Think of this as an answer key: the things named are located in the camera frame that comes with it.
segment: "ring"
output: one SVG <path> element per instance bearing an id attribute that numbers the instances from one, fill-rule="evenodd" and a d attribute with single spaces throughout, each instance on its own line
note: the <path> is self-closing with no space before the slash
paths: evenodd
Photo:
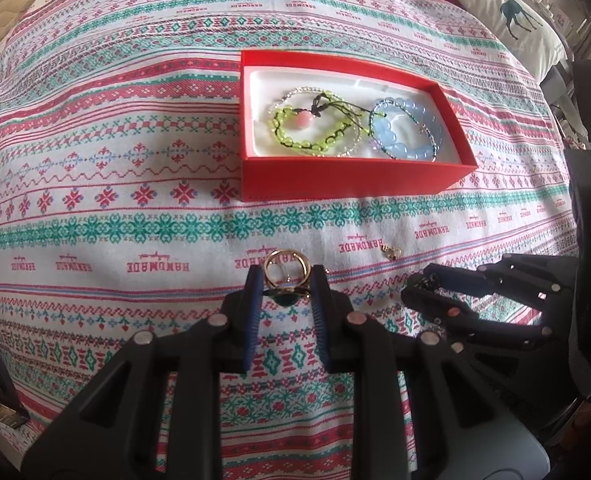
<path id="1" fill-rule="evenodd" d="M 268 275 L 268 266 L 273 262 L 273 260 L 275 260 L 278 256 L 281 256 L 282 254 L 289 254 L 291 256 L 294 256 L 295 259 L 298 260 L 298 262 L 302 266 L 302 270 L 304 273 L 303 278 L 299 282 L 290 284 L 288 288 L 298 288 L 304 285 L 306 282 L 308 282 L 311 276 L 311 263 L 309 261 L 309 258 L 304 256 L 304 254 L 302 254 L 300 251 L 296 251 L 295 249 L 278 249 L 269 254 L 269 256 L 267 256 L 264 260 L 264 280 L 266 284 L 271 288 L 283 288 L 280 287 L 277 283 L 275 283 Z"/>

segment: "striped fabric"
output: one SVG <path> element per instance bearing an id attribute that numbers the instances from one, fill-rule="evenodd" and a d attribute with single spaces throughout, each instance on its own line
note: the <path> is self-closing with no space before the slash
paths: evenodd
<path id="1" fill-rule="evenodd" d="M 244 48 L 437 80 L 479 170 L 437 196 L 241 203 Z M 417 333 L 425 322 L 398 291 L 429 262 L 473 268 L 506 252 L 574 250 L 561 147 L 527 71 L 441 0 L 52 0 L 31 10 L 0 55 L 0 353 L 32 420 L 0 431 L 24 452 L 135 332 L 188 329 L 272 248 L 303 251 L 357 309 Z M 403 257 L 389 262 L 382 243 Z M 473 304 L 488 318 L 532 318 L 498 298 Z M 222 378 L 226 478 L 347 478 L 353 383 L 325 374 L 315 340 L 306 301 L 264 301 L 251 371 Z"/>

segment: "red box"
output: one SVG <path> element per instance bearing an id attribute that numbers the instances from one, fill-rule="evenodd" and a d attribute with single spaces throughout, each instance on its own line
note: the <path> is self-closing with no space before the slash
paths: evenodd
<path id="1" fill-rule="evenodd" d="M 360 76 L 427 92 L 453 140 L 460 164 L 390 158 L 259 156 L 253 149 L 250 69 L 303 68 Z M 242 200 L 320 200 L 367 196 L 435 194 L 477 169 L 475 156 L 438 83 L 387 66 L 338 56 L 283 50 L 242 52 Z"/>

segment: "box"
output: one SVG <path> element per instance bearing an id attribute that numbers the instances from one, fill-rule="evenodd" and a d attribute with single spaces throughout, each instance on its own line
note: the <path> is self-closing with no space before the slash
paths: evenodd
<path id="1" fill-rule="evenodd" d="M 435 194 L 477 168 L 453 108 L 433 81 L 371 62 L 282 50 L 243 51 L 241 72 L 244 202 Z M 435 162 L 393 160 L 370 149 L 367 140 L 357 156 L 299 155 L 272 137 L 269 108 L 301 86 L 333 91 L 369 109 L 383 96 L 411 97 L 434 110 L 448 134 Z"/>

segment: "white pillow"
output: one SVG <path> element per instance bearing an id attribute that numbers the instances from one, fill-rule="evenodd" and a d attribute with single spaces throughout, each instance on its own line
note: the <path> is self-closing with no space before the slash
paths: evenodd
<path id="1" fill-rule="evenodd" d="M 458 0 L 540 84 L 567 54 L 556 32 L 522 0 Z"/>

